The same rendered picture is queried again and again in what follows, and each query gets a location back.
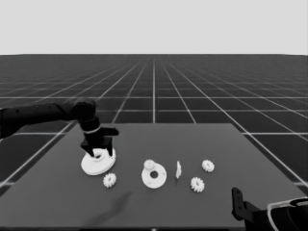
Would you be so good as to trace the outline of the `large thick white disc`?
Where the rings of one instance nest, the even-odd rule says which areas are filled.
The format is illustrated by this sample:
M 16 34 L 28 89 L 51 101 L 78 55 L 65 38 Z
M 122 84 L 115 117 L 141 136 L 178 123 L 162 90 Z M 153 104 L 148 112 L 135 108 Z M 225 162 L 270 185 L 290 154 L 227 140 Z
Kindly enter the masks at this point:
M 116 151 L 109 154 L 107 149 L 94 148 L 94 156 L 86 154 L 81 162 L 81 168 L 85 174 L 95 176 L 108 171 L 116 162 Z

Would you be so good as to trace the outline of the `white round carrier with pins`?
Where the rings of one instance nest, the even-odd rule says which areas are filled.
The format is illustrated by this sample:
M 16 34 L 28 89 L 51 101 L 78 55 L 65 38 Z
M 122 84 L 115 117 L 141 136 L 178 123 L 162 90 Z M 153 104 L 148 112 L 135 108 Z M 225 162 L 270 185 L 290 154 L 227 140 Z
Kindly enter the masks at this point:
M 157 173 L 156 178 L 153 178 L 151 176 L 152 172 Z M 144 183 L 144 185 L 149 189 L 159 189 L 164 185 L 164 183 L 167 180 L 167 171 L 162 165 L 155 164 L 154 168 L 151 170 L 148 170 L 146 168 L 142 170 L 141 180 Z

